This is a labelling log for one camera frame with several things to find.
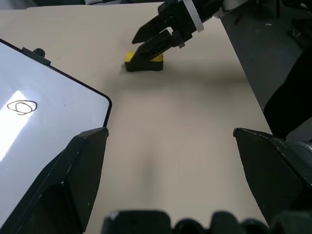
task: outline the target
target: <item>floor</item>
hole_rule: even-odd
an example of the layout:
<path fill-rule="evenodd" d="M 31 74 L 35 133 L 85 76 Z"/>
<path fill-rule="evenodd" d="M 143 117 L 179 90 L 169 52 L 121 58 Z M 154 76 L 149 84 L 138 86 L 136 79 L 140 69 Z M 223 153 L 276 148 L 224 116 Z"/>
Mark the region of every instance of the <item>floor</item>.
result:
<path fill-rule="evenodd" d="M 33 6 L 31 0 L 2 0 L 0 9 L 25 9 L 31 6 Z M 242 17 L 235 24 L 241 12 Z M 288 36 L 291 20 L 306 17 L 309 17 L 307 12 L 281 4 L 281 16 L 277 18 L 275 1 L 266 0 L 260 9 L 259 5 L 251 0 L 222 18 L 222 23 L 262 110 L 302 53 L 299 46 Z M 287 138 L 287 140 L 310 139 L 312 139 L 312 119 L 290 133 Z"/>

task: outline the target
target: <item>table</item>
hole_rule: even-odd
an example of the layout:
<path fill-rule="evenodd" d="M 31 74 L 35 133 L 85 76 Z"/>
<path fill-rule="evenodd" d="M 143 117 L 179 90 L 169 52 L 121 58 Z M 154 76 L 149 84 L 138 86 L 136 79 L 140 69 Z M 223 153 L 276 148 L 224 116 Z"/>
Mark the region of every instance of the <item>table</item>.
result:
<path fill-rule="evenodd" d="M 0 29 L 17 47 L 108 95 L 110 136 L 87 234 L 120 209 L 166 210 L 207 226 L 216 210 L 264 221 L 240 161 L 235 127 L 270 133 L 221 21 L 204 24 L 161 72 L 127 73 L 126 52 L 159 3 L 30 8 Z"/>

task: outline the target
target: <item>beige tabletop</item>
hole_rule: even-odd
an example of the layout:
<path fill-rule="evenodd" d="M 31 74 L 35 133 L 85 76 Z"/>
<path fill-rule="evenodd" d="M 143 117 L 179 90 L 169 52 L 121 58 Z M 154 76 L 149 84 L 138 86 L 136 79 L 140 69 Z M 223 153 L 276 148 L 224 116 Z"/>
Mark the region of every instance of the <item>beige tabletop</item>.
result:
<path fill-rule="evenodd" d="M 167 51 L 161 72 L 124 69 L 133 36 L 158 5 L 31 8 L 0 28 L 0 38 L 44 49 L 53 66 L 113 102 L 86 233 L 100 233 L 119 209 L 161 209 L 173 223 L 192 217 L 204 226 L 217 210 L 264 220 L 232 133 L 270 130 L 221 21 L 210 19 L 184 48 Z"/>

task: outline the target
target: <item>whiteboard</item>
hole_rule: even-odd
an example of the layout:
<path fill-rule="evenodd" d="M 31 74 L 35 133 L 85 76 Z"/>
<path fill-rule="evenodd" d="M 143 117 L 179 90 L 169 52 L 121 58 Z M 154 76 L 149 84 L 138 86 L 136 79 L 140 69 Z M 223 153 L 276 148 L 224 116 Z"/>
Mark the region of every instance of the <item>whiteboard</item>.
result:
<path fill-rule="evenodd" d="M 110 99 L 0 42 L 0 227 L 77 134 L 106 125 Z"/>

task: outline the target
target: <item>yellow object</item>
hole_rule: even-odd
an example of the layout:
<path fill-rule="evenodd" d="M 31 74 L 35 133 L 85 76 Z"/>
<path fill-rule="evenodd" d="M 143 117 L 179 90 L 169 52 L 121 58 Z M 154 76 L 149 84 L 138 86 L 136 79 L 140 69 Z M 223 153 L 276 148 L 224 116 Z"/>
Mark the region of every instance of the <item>yellow object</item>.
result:
<path fill-rule="evenodd" d="M 134 51 L 128 52 L 126 54 L 126 57 L 125 57 L 125 62 L 130 62 L 134 54 L 135 54 Z M 151 61 L 163 62 L 164 61 L 164 55 L 163 54 L 158 55 L 156 58 L 152 59 Z"/>

